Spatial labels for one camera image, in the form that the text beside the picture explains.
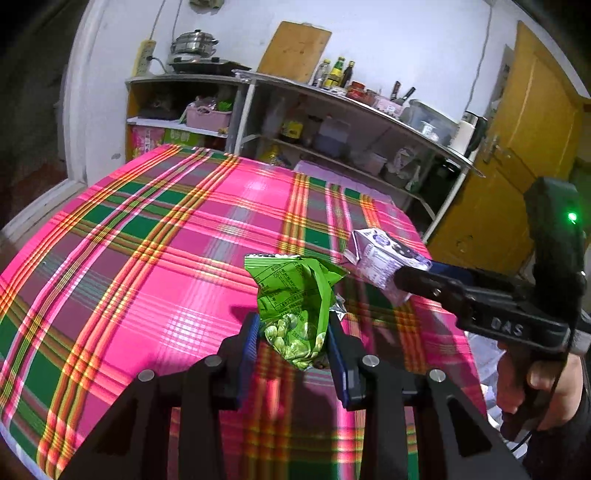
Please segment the operator right hand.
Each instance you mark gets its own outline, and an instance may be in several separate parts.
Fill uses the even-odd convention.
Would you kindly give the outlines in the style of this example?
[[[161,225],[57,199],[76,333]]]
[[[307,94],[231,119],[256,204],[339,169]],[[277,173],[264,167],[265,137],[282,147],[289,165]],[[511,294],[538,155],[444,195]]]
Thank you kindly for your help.
[[[497,372],[497,405],[504,413],[515,414],[525,400],[523,380],[518,377],[509,347],[498,342],[504,351]],[[549,393],[557,377],[560,377],[552,395],[550,406],[539,430],[549,430],[565,425],[576,414],[584,389],[582,359],[570,354],[565,366],[561,362],[535,362],[527,374],[527,383],[534,389]]]

